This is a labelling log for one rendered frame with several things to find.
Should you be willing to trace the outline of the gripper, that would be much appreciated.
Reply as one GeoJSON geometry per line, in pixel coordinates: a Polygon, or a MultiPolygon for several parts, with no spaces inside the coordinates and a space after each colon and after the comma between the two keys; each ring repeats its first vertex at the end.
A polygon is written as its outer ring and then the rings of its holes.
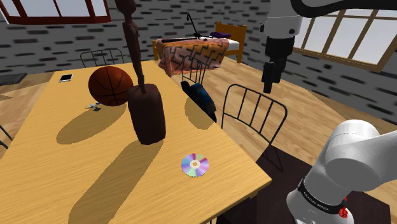
{"type": "Polygon", "coordinates": [[[287,57],[293,51],[294,43],[295,37],[285,39],[267,37],[266,55],[270,57],[270,62],[266,62],[263,66],[261,81],[264,93],[271,93],[273,82],[280,83],[281,73],[286,66],[287,57]]]}

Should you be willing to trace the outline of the wooden framed window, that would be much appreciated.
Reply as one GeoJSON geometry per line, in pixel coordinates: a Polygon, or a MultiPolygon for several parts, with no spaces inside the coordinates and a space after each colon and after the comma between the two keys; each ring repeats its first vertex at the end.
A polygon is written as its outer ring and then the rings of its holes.
{"type": "Polygon", "coordinates": [[[303,18],[294,51],[380,72],[397,48],[396,10],[342,10],[303,18]]]}

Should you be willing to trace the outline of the wooden bed with patterned blanket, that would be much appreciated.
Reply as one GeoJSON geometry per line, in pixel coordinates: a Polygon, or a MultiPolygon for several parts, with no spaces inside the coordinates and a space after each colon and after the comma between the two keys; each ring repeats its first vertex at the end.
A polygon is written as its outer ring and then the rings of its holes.
{"type": "Polygon", "coordinates": [[[227,38],[204,37],[156,39],[152,41],[155,60],[168,76],[181,74],[182,61],[187,55],[206,63],[207,69],[217,69],[226,56],[236,55],[242,62],[247,27],[216,22],[216,32],[227,38]]]}

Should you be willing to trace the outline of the iridescent compact disc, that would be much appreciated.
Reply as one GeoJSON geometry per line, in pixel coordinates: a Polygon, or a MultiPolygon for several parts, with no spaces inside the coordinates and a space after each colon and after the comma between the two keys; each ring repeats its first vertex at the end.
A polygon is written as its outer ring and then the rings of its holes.
{"type": "Polygon", "coordinates": [[[197,153],[185,156],[181,162],[182,171],[189,177],[199,177],[204,175],[209,168],[208,159],[197,153]]]}

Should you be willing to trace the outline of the dark brown wooden figure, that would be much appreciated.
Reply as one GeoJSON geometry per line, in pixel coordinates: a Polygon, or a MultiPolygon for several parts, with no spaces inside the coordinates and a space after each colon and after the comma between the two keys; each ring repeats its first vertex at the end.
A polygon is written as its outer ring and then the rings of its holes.
{"type": "Polygon", "coordinates": [[[132,19],[132,14],[136,11],[136,2],[115,0],[115,4],[125,19],[123,31],[138,82],[127,90],[128,107],[139,142],[150,145],[163,140],[166,135],[162,97],[156,85],[144,82],[139,32],[132,19]]]}

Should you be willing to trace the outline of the brown basketball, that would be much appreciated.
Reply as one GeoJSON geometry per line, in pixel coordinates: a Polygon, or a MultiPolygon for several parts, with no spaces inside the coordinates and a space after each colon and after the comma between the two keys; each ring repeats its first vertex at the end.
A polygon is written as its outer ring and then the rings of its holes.
{"type": "Polygon", "coordinates": [[[120,106],[127,102],[127,89],[133,86],[131,77],[115,66],[96,69],[89,78],[91,96],[105,106],[120,106]]]}

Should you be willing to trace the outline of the red framed window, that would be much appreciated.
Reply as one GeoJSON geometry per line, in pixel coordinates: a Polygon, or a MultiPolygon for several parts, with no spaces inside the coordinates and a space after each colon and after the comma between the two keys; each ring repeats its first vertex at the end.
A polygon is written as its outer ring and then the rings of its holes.
{"type": "Polygon", "coordinates": [[[111,21],[106,0],[0,0],[8,24],[101,24],[111,21]]]}

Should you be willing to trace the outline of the wooden table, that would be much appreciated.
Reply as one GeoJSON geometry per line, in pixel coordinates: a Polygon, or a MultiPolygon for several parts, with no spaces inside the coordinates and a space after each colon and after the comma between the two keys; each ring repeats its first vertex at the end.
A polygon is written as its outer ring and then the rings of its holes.
{"type": "Polygon", "coordinates": [[[53,74],[0,159],[0,224],[203,224],[270,177],[151,60],[147,83],[162,96],[166,137],[149,146],[126,106],[92,111],[92,69],[53,74]],[[181,169],[197,153],[199,177],[181,169]]]}

